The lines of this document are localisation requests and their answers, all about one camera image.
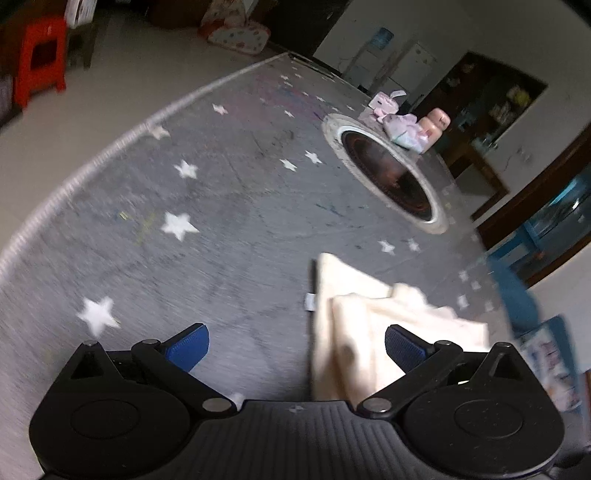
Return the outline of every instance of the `circular hole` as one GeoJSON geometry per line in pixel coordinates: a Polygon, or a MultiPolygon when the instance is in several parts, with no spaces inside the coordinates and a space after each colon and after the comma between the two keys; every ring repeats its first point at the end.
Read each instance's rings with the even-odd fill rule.
{"type": "Polygon", "coordinates": [[[432,220],[433,208],[421,184],[387,148],[355,131],[346,131],[341,140],[357,168],[384,195],[416,218],[432,220]]]}

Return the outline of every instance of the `rug edge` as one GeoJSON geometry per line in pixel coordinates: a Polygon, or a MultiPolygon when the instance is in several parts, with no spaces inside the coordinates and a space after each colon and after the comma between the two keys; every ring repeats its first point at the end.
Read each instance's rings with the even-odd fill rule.
{"type": "Polygon", "coordinates": [[[27,216],[26,220],[12,234],[8,243],[0,251],[0,292],[4,289],[7,278],[10,273],[12,273],[12,269],[15,267],[21,255],[27,250],[29,243],[49,223],[49,221],[59,213],[64,204],[85,184],[91,181],[95,175],[105,168],[118,153],[138,141],[148,133],[151,128],[160,124],[163,120],[171,117],[183,108],[191,105],[203,95],[238,78],[240,75],[249,73],[260,66],[271,63],[272,61],[278,60],[287,55],[287,52],[274,55],[273,57],[248,65],[226,75],[225,77],[218,78],[207,85],[199,87],[158,110],[146,120],[121,135],[117,140],[101,150],[84,165],[77,168],[73,174],[68,176],[64,182],[54,189],[49,196],[27,216]]]}

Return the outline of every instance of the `wooden door frame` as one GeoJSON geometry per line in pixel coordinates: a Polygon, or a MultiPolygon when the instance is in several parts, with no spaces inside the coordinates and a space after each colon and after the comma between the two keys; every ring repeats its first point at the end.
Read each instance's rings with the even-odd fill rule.
{"type": "MultiPolygon", "coordinates": [[[[562,192],[573,180],[573,177],[588,165],[590,157],[591,124],[588,124],[542,173],[478,226],[478,232],[486,249],[501,242],[562,192]]],[[[531,286],[552,273],[582,250],[590,239],[591,236],[586,235],[550,265],[529,278],[527,283],[531,286]]]]}

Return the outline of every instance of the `blue pad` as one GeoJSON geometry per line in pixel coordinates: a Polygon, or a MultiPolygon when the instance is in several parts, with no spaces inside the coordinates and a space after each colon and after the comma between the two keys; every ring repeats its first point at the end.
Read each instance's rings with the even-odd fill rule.
{"type": "Polygon", "coordinates": [[[166,349],[164,357],[189,372],[207,355],[209,331],[205,325],[189,332],[166,349]]]}
{"type": "Polygon", "coordinates": [[[428,351],[425,348],[428,344],[423,342],[423,345],[420,345],[409,337],[396,330],[394,326],[386,330],[386,353],[404,373],[410,372],[428,357],[428,351]]]}

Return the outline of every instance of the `dark doorway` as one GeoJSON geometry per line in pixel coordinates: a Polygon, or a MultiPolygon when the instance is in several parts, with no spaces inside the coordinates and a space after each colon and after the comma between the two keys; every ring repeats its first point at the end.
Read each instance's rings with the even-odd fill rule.
{"type": "Polygon", "coordinates": [[[271,41],[311,58],[351,0],[281,0],[264,24],[271,41]]]}

